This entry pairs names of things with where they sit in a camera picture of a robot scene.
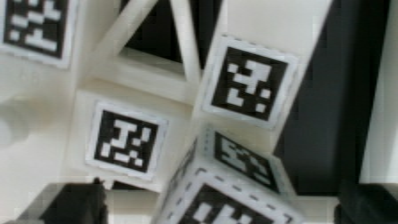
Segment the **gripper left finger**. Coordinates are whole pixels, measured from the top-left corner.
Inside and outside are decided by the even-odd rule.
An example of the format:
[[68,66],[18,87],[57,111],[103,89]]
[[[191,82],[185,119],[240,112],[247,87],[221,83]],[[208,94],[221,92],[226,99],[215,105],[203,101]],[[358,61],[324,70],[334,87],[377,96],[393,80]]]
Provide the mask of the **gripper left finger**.
[[109,224],[105,198],[100,179],[91,183],[68,183],[39,216],[45,224]]

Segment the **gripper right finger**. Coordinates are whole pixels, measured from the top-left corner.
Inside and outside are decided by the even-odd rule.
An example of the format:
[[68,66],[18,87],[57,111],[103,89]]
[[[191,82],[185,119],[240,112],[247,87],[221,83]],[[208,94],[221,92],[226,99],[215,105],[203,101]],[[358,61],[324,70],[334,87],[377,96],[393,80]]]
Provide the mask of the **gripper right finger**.
[[343,182],[334,224],[398,224],[398,184]]

